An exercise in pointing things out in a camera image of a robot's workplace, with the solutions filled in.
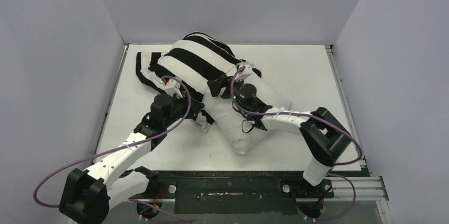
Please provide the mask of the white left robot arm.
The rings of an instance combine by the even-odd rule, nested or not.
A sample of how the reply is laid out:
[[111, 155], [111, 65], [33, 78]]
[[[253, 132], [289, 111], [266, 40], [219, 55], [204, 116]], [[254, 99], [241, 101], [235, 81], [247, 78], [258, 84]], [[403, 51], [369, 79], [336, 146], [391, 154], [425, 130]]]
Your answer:
[[140, 123], [133, 129], [119, 150], [108, 153], [83, 171], [75, 168], [66, 179], [58, 206], [59, 212], [77, 223], [102, 223], [109, 210], [133, 194], [150, 198], [158, 192], [158, 182], [150, 171], [123, 174], [139, 158], [154, 150], [167, 136], [175, 122], [194, 119], [204, 104], [166, 93], [155, 96]]

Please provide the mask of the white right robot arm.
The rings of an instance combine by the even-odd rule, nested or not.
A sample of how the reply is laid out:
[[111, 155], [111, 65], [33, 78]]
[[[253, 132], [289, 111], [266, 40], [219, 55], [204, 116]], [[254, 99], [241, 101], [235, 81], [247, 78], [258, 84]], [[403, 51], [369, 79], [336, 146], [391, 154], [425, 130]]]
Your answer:
[[301, 135], [312, 159], [303, 172], [300, 191], [306, 196], [320, 191], [320, 183], [335, 167], [350, 142], [346, 129], [327, 109], [320, 107], [313, 112], [298, 112], [268, 105], [258, 98], [255, 85], [235, 81], [231, 76], [210, 80], [207, 85], [213, 97], [231, 99], [234, 110], [250, 122], [252, 128]]

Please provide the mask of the black white striped pillowcase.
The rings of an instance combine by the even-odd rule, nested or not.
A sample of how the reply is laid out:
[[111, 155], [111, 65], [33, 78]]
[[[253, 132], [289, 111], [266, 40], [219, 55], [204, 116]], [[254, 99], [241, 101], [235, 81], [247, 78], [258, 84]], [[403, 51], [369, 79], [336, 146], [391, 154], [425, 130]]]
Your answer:
[[135, 72], [141, 83], [162, 93], [165, 76], [178, 77], [192, 99], [202, 102], [209, 95], [209, 81], [228, 76], [241, 62], [225, 43], [201, 32], [176, 41], [169, 52], [138, 52]]

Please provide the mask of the white pillow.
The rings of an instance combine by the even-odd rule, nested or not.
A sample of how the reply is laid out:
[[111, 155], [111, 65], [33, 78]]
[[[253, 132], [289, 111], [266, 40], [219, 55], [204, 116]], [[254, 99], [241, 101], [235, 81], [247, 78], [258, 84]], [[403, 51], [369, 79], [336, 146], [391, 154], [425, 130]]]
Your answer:
[[257, 69], [246, 79], [235, 80], [230, 88], [235, 72], [221, 78], [224, 87], [215, 96], [207, 84], [203, 103], [231, 149], [243, 155], [271, 134], [262, 124], [261, 114], [270, 113], [273, 107], [290, 109], [292, 101], [264, 81]]

